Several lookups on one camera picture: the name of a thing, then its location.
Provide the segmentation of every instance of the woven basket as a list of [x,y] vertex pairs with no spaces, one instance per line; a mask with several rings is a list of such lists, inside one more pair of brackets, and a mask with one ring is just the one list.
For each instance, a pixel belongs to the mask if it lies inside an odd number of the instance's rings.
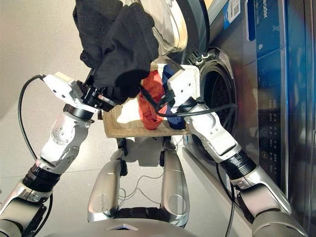
[[[151,71],[158,70],[162,77],[162,71],[165,64],[154,64]],[[186,73],[192,78],[191,84],[195,88],[194,98],[199,97],[199,70],[195,66],[182,65]],[[189,134],[189,130],[172,129],[166,118],[155,130],[148,130],[143,126],[138,112],[138,96],[134,99],[128,99],[124,104],[115,106],[109,112],[103,112],[104,130],[107,137],[160,137],[171,135]]]

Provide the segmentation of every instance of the red cloth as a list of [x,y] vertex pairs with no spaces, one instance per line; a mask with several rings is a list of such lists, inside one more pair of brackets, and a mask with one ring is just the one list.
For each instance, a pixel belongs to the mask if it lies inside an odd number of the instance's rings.
[[[159,102],[164,95],[161,77],[158,71],[152,71],[148,77],[143,79],[143,87],[150,93],[155,102]],[[148,130],[155,130],[163,118],[158,116],[154,107],[145,99],[142,93],[139,94],[139,115],[144,127]],[[165,114],[167,107],[164,106],[159,112]]]

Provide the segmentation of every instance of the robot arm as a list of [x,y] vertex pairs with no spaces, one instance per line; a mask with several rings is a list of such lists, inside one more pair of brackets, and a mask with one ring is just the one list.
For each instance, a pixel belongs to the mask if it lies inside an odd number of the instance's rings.
[[49,140],[35,164],[4,201],[0,209],[0,236],[33,234],[46,211],[43,203],[77,157],[80,145],[88,135],[92,115],[100,108],[109,110],[115,105],[100,97],[96,88],[85,88],[82,83],[61,73],[48,75],[43,81],[67,104],[52,125]]
[[[168,81],[169,91],[175,95],[171,111],[197,113],[209,108],[191,97],[189,82],[177,80],[175,74]],[[199,137],[206,151],[220,164],[251,215],[255,218],[253,236],[307,236],[305,230],[291,216],[291,206],[267,173],[242,150],[226,131],[216,113],[198,116],[185,115],[192,134]]]

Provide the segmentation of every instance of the washing machine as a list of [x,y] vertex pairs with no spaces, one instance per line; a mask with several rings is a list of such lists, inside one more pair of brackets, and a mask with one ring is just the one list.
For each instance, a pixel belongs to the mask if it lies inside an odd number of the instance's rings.
[[[159,54],[200,70],[200,95],[316,235],[315,15],[312,0],[125,0],[155,21]],[[190,153],[214,176],[194,135]]]

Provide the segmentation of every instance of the blue cloth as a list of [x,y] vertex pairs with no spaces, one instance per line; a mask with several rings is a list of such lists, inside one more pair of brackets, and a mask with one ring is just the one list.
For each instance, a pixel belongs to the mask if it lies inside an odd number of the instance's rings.
[[[164,92],[167,92],[168,90],[167,81],[169,80],[170,77],[173,76],[173,74],[174,74],[174,71],[172,67],[166,64],[163,67],[163,73],[162,73],[162,85],[163,85]],[[166,115],[167,114],[172,114],[171,107],[169,105],[167,105]],[[181,129],[186,128],[186,124],[183,118],[181,117],[174,117],[174,118],[167,118],[167,119],[168,119],[169,126],[173,129],[181,130]]]

